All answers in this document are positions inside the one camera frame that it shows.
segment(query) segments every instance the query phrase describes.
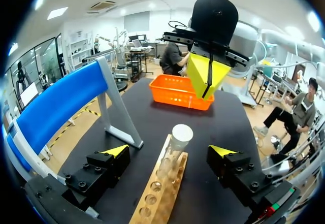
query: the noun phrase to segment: orange basket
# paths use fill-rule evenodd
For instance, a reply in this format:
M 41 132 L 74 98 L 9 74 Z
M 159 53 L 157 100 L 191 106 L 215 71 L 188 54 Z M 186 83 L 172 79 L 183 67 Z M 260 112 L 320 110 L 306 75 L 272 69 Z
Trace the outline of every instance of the orange basket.
M 158 75 L 150 84 L 153 100 L 160 103 L 206 111 L 214 102 L 212 95 L 208 100 L 197 98 L 189 78 Z

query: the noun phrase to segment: blue chair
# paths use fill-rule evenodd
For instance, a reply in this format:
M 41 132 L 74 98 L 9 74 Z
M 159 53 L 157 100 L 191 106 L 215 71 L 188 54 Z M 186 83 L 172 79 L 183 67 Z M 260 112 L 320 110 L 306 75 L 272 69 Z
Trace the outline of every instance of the blue chair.
M 105 93 L 121 113 L 128 133 L 110 124 Z M 127 113 L 107 61 L 102 56 L 57 81 L 28 105 L 19 118 L 14 118 L 7 136 L 7 150 L 14 153 L 27 173 L 33 169 L 43 177 L 48 174 L 57 177 L 38 154 L 55 132 L 96 96 L 105 130 L 126 143 L 141 148 L 143 141 Z M 19 172 L 23 171 L 22 168 L 16 167 Z

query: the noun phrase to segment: yellow triangular block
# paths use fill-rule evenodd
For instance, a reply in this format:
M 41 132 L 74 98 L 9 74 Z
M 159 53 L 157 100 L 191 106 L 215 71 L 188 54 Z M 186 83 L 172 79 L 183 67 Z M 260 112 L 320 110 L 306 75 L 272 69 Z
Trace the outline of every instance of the yellow triangular block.
M 212 84 L 204 96 L 207 100 L 214 94 L 215 90 L 219 87 L 231 67 L 214 61 L 212 64 Z M 204 91 L 208 86 L 208 72 L 209 72 L 209 59 L 200 55 L 190 54 L 186 72 L 191 79 L 192 86 L 195 90 L 196 96 L 202 98 Z
M 102 151 L 100 153 L 109 153 L 111 155 L 115 157 L 117 157 L 126 147 L 128 147 L 127 144 L 125 145 L 122 145 L 122 146 L 119 146 L 119 147 L 116 147 L 116 148 L 113 148 L 113 149 L 109 149 L 109 150 L 106 150 L 106 151 Z
M 214 146 L 214 145 L 209 145 L 209 147 L 213 148 L 219 155 L 221 155 L 221 157 L 223 158 L 226 154 L 229 153 L 237 153 L 228 149 L 224 149 L 224 148 L 220 148 L 218 146 Z

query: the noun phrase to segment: person in black shirt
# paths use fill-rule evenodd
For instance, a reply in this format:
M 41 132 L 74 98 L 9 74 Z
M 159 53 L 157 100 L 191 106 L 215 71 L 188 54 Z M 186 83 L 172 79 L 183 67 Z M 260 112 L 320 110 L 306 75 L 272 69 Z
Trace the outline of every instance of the person in black shirt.
M 168 42 L 168 45 L 162 55 L 160 66 L 164 74 L 181 76 L 179 73 L 183 66 L 187 64 L 189 53 L 182 57 L 182 52 L 179 50 L 176 43 Z

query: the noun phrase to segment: wooden test tube rack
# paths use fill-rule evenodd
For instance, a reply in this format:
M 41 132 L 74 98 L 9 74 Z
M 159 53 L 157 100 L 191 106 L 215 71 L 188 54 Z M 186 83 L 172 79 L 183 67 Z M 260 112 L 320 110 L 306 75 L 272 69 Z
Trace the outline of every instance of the wooden test tube rack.
M 172 213 L 177 194 L 183 178 L 188 153 L 179 156 L 173 169 L 164 180 L 157 177 L 162 158 L 169 145 L 171 135 L 166 138 L 156 165 L 139 200 L 130 224 L 166 224 Z

